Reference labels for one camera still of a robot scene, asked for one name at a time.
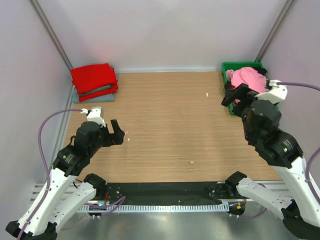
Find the pink t shirt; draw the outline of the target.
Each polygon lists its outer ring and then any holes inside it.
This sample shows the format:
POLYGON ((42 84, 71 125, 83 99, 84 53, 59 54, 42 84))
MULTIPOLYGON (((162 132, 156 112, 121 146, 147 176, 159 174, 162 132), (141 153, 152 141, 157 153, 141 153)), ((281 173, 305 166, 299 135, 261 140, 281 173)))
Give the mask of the pink t shirt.
POLYGON ((252 67, 242 67, 238 70, 229 69, 226 71, 226 77, 232 90, 244 83, 258 94, 266 91, 267 78, 252 67))

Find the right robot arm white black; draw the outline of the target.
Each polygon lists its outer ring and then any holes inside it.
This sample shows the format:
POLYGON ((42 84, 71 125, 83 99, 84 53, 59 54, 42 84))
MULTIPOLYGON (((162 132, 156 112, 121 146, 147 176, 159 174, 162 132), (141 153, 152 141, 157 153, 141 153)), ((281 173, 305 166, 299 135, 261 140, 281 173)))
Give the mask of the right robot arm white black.
POLYGON ((267 81, 268 91, 257 93, 242 83, 226 89, 221 104, 239 103, 234 115, 242 120, 244 138, 258 155, 281 176, 291 196, 285 197, 263 187, 237 171, 225 183, 231 198, 249 198, 277 215, 294 236, 302 240, 320 238, 320 189, 310 173, 318 150, 306 160, 297 140, 279 128, 281 112, 276 105, 285 100, 289 82, 267 81))

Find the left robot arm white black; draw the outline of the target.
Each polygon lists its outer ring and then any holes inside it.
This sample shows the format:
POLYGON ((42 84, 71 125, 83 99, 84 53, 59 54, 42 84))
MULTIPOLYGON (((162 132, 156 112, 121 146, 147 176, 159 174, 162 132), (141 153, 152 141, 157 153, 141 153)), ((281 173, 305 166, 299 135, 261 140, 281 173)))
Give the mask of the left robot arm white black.
POLYGON ((117 120, 111 120, 113 132, 95 121, 85 121, 72 136, 70 144, 61 149, 45 186, 27 212, 11 221, 5 230, 18 240, 55 240, 65 223, 88 201, 101 200, 106 194, 106 181, 89 174, 66 200, 66 190, 90 163, 94 154, 103 147, 121 145, 124 131, 117 120))

